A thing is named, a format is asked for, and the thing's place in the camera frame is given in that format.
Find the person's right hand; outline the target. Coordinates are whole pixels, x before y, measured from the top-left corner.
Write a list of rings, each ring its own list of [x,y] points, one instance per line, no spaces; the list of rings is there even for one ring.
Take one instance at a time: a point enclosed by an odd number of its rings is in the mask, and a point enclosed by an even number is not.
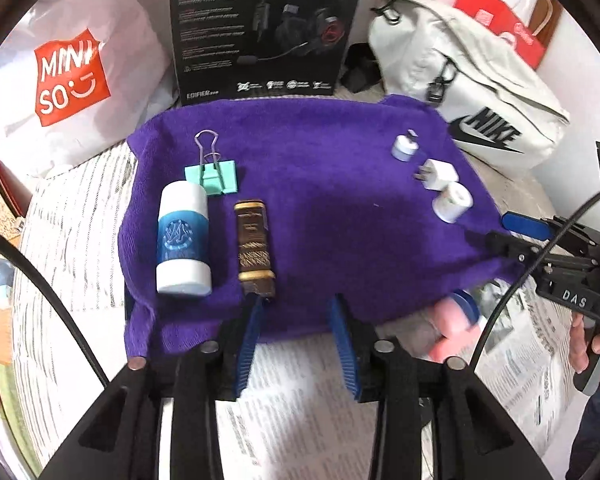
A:
[[[569,362],[576,373],[583,373],[588,367],[588,348],[600,355],[600,334],[591,342],[585,338],[584,317],[580,313],[573,313],[569,331]]]

